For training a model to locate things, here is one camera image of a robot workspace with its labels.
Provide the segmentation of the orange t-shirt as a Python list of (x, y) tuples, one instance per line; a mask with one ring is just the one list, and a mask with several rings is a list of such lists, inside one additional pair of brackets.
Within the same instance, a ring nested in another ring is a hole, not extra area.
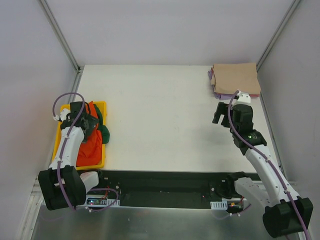
[[(98, 118), (95, 105), (96, 104), (93, 101), (89, 102), (86, 110), (90, 110), (90, 115)], [(98, 130), (98, 126), (99, 122), (87, 142), (80, 145), (76, 161), (77, 167), (96, 166), (101, 162), (103, 143), (102, 135)]]

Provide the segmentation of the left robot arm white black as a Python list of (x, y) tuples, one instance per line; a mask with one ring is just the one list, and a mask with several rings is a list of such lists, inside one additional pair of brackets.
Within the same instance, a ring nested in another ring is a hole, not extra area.
[(38, 181), (48, 210), (75, 209), (92, 191), (99, 195), (106, 183), (96, 170), (79, 173), (76, 170), (81, 144), (87, 142), (99, 119), (93, 116), (86, 102), (72, 102), (59, 116), (60, 142), (52, 163), (38, 174)]

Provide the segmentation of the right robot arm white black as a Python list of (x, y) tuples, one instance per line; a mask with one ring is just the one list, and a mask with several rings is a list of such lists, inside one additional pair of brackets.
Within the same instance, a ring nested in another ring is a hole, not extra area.
[(308, 232), (314, 206), (309, 198), (302, 198), (286, 180), (279, 167), (273, 164), (267, 142), (254, 129), (253, 109), (248, 104), (227, 104), (219, 102), (212, 122), (229, 128), (233, 142), (252, 164), (265, 189), (253, 183), (248, 174), (228, 174), (215, 192), (218, 196), (231, 199), (244, 197), (262, 214), (263, 225), (273, 238)]

